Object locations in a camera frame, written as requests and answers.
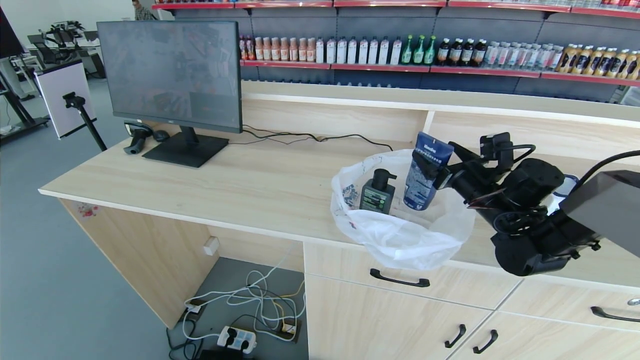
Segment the white cable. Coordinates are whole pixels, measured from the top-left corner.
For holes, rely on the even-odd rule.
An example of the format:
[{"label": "white cable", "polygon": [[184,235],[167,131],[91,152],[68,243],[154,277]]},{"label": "white cable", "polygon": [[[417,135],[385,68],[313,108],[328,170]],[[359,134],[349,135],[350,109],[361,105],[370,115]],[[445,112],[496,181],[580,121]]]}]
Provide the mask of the white cable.
[{"label": "white cable", "polygon": [[[203,297],[207,297],[207,296],[213,295],[213,294],[218,294],[220,296],[215,297],[215,298],[213,298],[211,300],[208,300],[208,301],[204,302],[203,304],[200,304],[200,307],[202,307],[202,306],[204,306],[206,304],[209,304],[211,302],[214,302],[216,300],[224,299],[224,298],[227,298],[226,303],[228,305],[230,305],[230,306],[238,306],[238,305],[248,304],[248,303],[253,302],[253,301],[258,301],[258,306],[255,309],[255,318],[253,319],[253,330],[256,333],[259,332],[259,333],[262,333],[262,334],[267,334],[267,335],[270,335],[270,336],[272,336],[274,338],[277,338],[279,340],[282,340],[282,341],[292,341],[294,339],[294,337],[292,337],[291,339],[287,340],[287,339],[284,339],[284,338],[282,338],[280,336],[277,336],[277,335],[275,335],[273,333],[270,333],[268,331],[262,331],[262,330],[258,330],[256,328],[256,320],[258,319],[258,316],[260,316],[260,318],[262,318],[262,322],[264,323],[264,325],[267,325],[267,327],[269,327],[270,329],[275,330],[275,329],[278,328],[280,320],[285,320],[285,319],[295,319],[295,320],[297,320],[299,317],[302,316],[302,314],[305,312],[305,309],[307,308],[307,298],[306,298],[306,294],[305,293],[303,293],[304,306],[302,308],[302,311],[300,311],[299,314],[298,314],[297,309],[296,309],[296,303],[295,303],[295,301],[293,301],[293,299],[282,298],[282,297],[265,296],[265,294],[268,292],[267,278],[271,275],[271,273],[273,273],[274,270],[276,270],[277,268],[280,267],[280,265],[285,261],[285,259],[287,258],[287,256],[291,252],[292,248],[293,248],[293,244],[289,247],[289,249],[287,250],[287,252],[284,255],[284,257],[280,260],[280,262],[278,262],[278,264],[276,264],[276,266],[271,268],[271,270],[269,270],[269,272],[266,275],[262,274],[262,272],[260,272],[258,270],[250,271],[247,274],[246,278],[245,278],[245,283],[247,283],[249,285],[243,286],[242,288],[236,289],[234,291],[210,291],[210,292],[208,292],[208,293],[206,293],[204,295],[195,296],[195,297],[192,297],[190,299],[185,300],[184,301],[184,305],[187,306],[187,304],[189,302],[191,302],[192,300],[201,299]],[[258,280],[256,280],[255,282],[253,282],[253,283],[249,283],[249,277],[254,272],[258,273],[260,275],[260,278]],[[264,287],[263,288],[261,288],[260,286],[257,285],[261,281],[264,281]],[[260,295],[254,294],[252,289],[256,289],[256,290],[260,291]],[[238,293],[241,293],[242,291],[247,291],[251,296],[240,296],[240,295],[238,295]],[[242,301],[240,301],[240,302],[230,302],[231,299],[241,299]],[[266,317],[264,315],[264,301],[265,300],[270,300],[271,301],[274,309],[276,310],[276,314],[278,314],[278,309],[276,307],[276,301],[277,300],[284,301],[285,303],[287,301],[291,302],[291,304],[288,304],[289,305],[288,307],[292,308],[292,310],[294,312],[294,315],[293,316],[287,316],[287,315],[283,314],[283,316],[278,316],[276,318]],[[182,333],[187,339],[200,340],[200,339],[208,338],[208,337],[211,337],[211,336],[220,336],[220,334],[207,334],[207,335],[204,335],[204,336],[199,336],[197,338],[192,338],[191,336],[188,336],[187,333],[186,333],[186,330],[184,328],[184,322],[186,321],[187,316],[192,312],[193,312],[192,309],[189,308],[188,311],[184,314],[184,318],[182,319]],[[273,328],[271,328],[267,324],[267,321],[275,321],[275,322],[278,322],[278,323]]]}]

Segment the computer mouse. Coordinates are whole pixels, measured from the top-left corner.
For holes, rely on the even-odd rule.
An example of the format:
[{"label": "computer mouse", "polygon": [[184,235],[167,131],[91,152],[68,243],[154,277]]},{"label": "computer mouse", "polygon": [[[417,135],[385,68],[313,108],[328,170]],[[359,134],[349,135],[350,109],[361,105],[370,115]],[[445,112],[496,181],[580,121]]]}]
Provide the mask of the computer mouse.
[{"label": "computer mouse", "polygon": [[154,131],[154,139],[157,142],[167,141],[171,136],[164,130]]}]

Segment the monitor base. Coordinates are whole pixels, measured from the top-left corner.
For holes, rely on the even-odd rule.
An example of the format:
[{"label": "monitor base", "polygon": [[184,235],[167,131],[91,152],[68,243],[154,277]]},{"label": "monitor base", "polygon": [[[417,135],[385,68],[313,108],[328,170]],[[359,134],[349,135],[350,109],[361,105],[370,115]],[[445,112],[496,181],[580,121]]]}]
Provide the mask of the monitor base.
[{"label": "monitor base", "polygon": [[[185,135],[184,131],[185,128],[182,127],[181,133],[173,135],[167,141],[160,143],[142,157],[199,168],[229,144],[229,139],[204,135],[192,136],[195,135],[195,132],[189,134],[189,131],[187,131]],[[197,139],[197,142],[188,141],[194,138]]]}]

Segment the white board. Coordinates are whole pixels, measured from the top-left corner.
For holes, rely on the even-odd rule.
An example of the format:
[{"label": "white board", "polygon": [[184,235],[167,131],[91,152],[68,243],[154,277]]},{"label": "white board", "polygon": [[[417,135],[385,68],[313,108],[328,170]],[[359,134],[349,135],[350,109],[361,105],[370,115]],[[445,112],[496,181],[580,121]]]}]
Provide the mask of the white board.
[{"label": "white board", "polygon": [[75,92],[77,96],[84,97],[86,100],[84,109],[89,115],[89,119],[95,119],[89,84],[86,82],[81,60],[37,72],[36,80],[58,138],[69,135],[84,126],[84,121],[78,110],[75,108],[67,109],[67,102],[62,98],[64,95]]}]

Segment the drawer handle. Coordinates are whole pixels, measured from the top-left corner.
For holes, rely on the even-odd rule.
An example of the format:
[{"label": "drawer handle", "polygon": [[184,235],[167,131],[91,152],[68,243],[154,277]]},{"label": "drawer handle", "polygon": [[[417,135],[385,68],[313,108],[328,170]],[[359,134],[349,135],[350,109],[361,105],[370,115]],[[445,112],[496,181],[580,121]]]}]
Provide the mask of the drawer handle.
[{"label": "drawer handle", "polygon": [[599,317],[605,318],[605,319],[622,320],[622,321],[625,321],[625,322],[640,322],[640,319],[624,318],[622,316],[609,315],[600,306],[591,306],[591,312],[595,316],[599,316]]},{"label": "drawer handle", "polygon": [[371,269],[369,271],[369,275],[375,277],[376,279],[395,282],[396,284],[415,286],[416,288],[426,288],[427,286],[431,285],[429,283],[429,279],[418,279],[418,282],[406,282],[406,281],[400,281],[400,280],[395,280],[395,279],[389,279],[388,277],[382,276],[380,274],[380,270],[378,270],[378,269]]},{"label": "drawer handle", "polygon": [[467,332],[467,327],[463,323],[460,324],[459,329],[460,329],[460,331],[458,333],[458,336],[456,336],[456,338],[453,339],[452,342],[449,342],[449,340],[444,342],[444,347],[445,348],[452,348],[453,345],[455,345],[458,342],[458,340],[460,340],[462,338],[462,336],[465,334],[465,332]]},{"label": "drawer handle", "polygon": [[483,348],[474,347],[474,354],[482,354],[482,352],[485,351],[486,348],[490,347],[491,344],[495,343],[496,340],[498,340],[498,332],[494,329],[491,330],[491,340],[489,340]]}]

